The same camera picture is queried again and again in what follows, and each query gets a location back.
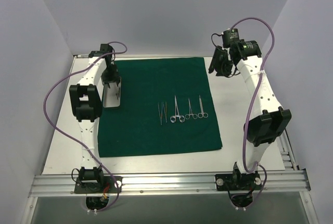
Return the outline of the silver surgical scissors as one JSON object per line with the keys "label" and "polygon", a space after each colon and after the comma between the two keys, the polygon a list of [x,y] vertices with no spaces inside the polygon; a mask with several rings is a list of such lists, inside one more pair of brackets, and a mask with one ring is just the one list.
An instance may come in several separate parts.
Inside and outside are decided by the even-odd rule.
{"label": "silver surgical scissors", "polygon": [[198,118],[208,118],[209,115],[203,109],[203,103],[200,95],[199,95],[199,106],[200,106],[200,112],[197,114]]}

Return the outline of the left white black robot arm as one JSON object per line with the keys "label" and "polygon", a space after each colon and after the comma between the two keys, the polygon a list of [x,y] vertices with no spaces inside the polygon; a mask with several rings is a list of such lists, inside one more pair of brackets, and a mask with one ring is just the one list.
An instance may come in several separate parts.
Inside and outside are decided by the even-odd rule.
{"label": "left white black robot arm", "polygon": [[92,51],[88,70],[69,88],[72,113],[84,144],[78,183],[86,184],[92,192],[100,192],[105,186],[103,169],[98,163],[98,122],[104,109],[118,108],[121,102],[122,78],[113,52],[114,48],[107,43]]}

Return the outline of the silver tweezers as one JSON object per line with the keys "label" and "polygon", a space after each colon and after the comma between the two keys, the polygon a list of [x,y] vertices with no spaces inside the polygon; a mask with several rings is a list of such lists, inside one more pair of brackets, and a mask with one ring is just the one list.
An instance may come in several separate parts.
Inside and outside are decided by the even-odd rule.
{"label": "silver tweezers", "polygon": [[160,118],[160,124],[162,125],[162,117],[163,117],[163,112],[162,112],[162,107],[158,103],[158,112],[159,112],[159,118]]}
{"label": "silver tweezers", "polygon": [[167,117],[167,103],[166,102],[162,102],[162,108],[163,108],[165,122],[167,123],[168,122],[168,117]]}
{"label": "silver tweezers", "polygon": [[121,90],[118,90],[118,91],[115,93],[115,96],[116,96],[117,100],[119,101],[119,100],[120,100],[120,97],[121,97]]}

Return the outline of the silver curved hemostat forceps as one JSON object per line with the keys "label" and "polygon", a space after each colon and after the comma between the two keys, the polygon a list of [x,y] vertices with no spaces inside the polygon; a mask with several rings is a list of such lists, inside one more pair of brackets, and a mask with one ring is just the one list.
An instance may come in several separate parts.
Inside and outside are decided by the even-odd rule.
{"label": "silver curved hemostat forceps", "polygon": [[174,106],[175,106],[175,113],[174,115],[180,115],[179,109],[178,109],[178,104],[177,104],[177,98],[174,96]]}

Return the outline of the green surgical cloth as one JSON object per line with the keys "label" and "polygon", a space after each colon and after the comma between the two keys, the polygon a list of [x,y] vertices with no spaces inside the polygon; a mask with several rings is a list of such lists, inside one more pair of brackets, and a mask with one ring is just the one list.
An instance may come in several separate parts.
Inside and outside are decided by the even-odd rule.
{"label": "green surgical cloth", "polygon": [[[100,157],[181,154],[215,151],[222,140],[206,66],[202,57],[118,60],[121,104],[104,109],[98,126]],[[199,95],[208,118],[172,123],[174,96],[180,115],[200,112]],[[160,124],[158,103],[167,104]]]}

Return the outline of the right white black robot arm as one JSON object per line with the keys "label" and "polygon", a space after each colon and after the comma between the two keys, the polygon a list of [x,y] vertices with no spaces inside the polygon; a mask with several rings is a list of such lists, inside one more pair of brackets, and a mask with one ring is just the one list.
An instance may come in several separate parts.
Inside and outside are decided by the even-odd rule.
{"label": "right white black robot arm", "polygon": [[243,189],[250,182],[248,174],[255,173],[267,148],[285,130],[291,111],[278,101],[264,70],[266,58],[256,41],[239,37],[238,29],[227,29],[220,34],[222,45],[217,45],[208,68],[209,73],[231,78],[240,73],[251,95],[242,141],[242,157],[235,163],[238,171],[231,183]]}

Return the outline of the silver metal instrument tray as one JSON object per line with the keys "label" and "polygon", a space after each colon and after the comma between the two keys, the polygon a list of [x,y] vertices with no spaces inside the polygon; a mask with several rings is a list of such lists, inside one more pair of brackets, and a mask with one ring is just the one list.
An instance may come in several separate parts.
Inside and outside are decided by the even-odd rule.
{"label": "silver metal instrument tray", "polygon": [[115,81],[114,81],[114,90],[108,91],[106,88],[106,85],[104,85],[104,91],[103,91],[103,107],[104,108],[118,108],[121,104],[121,98],[118,101],[115,96],[116,90],[115,90]]}

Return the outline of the silver straight hemostat forceps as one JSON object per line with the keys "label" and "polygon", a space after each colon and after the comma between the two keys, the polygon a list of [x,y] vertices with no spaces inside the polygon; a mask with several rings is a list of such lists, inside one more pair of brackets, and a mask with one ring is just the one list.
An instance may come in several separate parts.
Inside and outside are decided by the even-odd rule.
{"label": "silver straight hemostat forceps", "polygon": [[189,107],[189,111],[188,113],[185,115],[185,119],[189,120],[189,119],[197,119],[198,115],[193,113],[192,107],[191,107],[191,102],[190,102],[190,98],[188,98],[188,107]]}

